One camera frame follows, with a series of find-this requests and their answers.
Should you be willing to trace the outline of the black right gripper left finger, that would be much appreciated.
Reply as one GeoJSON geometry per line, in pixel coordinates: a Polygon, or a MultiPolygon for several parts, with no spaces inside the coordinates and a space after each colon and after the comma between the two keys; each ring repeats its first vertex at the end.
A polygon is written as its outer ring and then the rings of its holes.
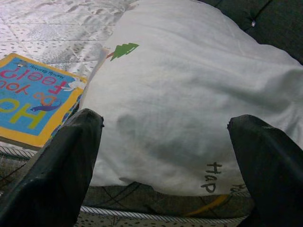
{"type": "Polygon", "coordinates": [[[70,117],[0,197],[0,227],[73,227],[92,179],[103,117],[70,117]]]}

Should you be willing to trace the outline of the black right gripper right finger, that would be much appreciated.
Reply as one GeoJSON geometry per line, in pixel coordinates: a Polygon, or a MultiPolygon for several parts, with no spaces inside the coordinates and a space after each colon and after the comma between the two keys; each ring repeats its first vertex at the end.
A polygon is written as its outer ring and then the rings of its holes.
{"type": "Polygon", "coordinates": [[[255,203],[237,227],[303,227],[303,150],[253,115],[231,118],[227,129],[255,203]]]}

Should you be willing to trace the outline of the dark tufted headboard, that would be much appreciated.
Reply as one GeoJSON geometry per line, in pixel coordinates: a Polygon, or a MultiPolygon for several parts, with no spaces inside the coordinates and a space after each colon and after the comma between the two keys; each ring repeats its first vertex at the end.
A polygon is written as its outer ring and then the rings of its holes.
{"type": "Polygon", "coordinates": [[[219,9],[259,44],[303,65],[303,0],[198,0],[219,9]]]}

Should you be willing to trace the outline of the white pillow with tree print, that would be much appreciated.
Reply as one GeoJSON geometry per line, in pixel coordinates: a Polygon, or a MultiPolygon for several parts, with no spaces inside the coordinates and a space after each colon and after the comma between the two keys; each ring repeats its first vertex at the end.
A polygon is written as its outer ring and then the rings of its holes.
{"type": "Polygon", "coordinates": [[[82,107],[104,118],[91,186],[142,183],[177,196],[245,189],[227,130],[254,115],[303,148],[303,66],[259,44],[218,9],[139,0],[82,107]]]}

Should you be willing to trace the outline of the blue yellow children's book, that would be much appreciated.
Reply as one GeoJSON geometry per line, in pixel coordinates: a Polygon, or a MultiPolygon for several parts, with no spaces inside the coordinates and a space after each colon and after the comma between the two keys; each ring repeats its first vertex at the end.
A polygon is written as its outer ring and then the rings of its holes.
{"type": "Polygon", "coordinates": [[[0,142],[38,150],[77,109],[87,79],[10,53],[0,60],[0,142]]]}

